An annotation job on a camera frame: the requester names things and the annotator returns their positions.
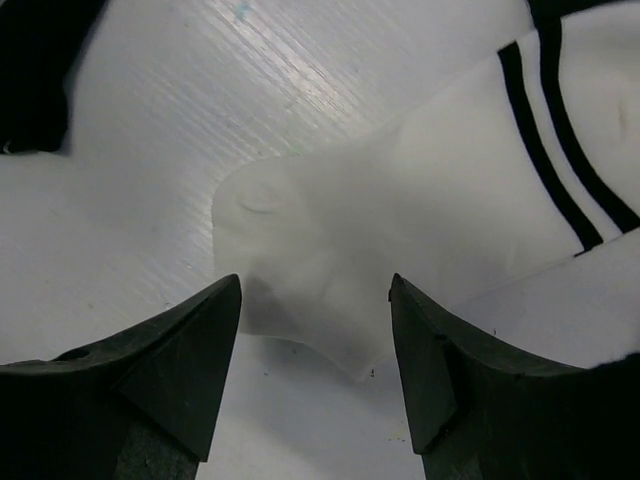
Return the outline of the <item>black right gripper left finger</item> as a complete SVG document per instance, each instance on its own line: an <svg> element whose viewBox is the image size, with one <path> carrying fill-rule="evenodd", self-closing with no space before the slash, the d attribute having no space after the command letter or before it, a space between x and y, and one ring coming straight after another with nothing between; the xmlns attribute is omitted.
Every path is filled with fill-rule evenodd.
<svg viewBox="0 0 640 480"><path fill-rule="evenodd" d="M242 293L226 276L52 360L1 369L5 479L192 479L207 461Z"/></svg>

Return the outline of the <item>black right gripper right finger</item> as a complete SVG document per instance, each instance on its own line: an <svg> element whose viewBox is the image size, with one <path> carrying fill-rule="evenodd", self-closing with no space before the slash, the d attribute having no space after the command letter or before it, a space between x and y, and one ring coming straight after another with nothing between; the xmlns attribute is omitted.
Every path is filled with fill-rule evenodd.
<svg viewBox="0 0 640 480"><path fill-rule="evenodd" d="M581 369L519 348L395 276L393 342L429 479L635 479L639 357Z"/></svg>

